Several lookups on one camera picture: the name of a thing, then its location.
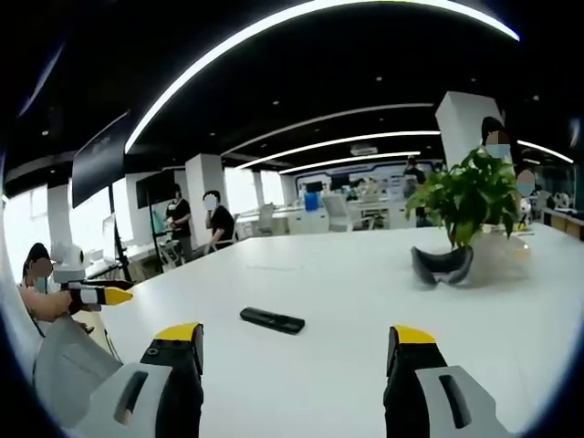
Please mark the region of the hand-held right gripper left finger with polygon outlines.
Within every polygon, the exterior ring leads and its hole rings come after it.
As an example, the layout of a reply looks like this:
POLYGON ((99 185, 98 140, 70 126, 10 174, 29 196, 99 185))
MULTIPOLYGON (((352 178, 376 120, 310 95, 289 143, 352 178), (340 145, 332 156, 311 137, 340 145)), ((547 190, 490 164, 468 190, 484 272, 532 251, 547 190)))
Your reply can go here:
POLYGON ((156 334, 122 363, 92 339, 61 357, 59 425, 69 437, 197 437, 203 407, 203 324, 156 334))

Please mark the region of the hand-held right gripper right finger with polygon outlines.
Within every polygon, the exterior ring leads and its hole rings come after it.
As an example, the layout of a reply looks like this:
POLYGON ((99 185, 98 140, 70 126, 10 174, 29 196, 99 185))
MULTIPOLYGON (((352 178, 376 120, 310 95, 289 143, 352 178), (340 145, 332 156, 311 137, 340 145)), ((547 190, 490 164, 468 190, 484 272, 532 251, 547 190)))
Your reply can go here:
POLYGON ((462 367, 449 366, 435 339, 406 326, 389 331, 383 393, 388 437, 512 437, 495 399, 462 367))

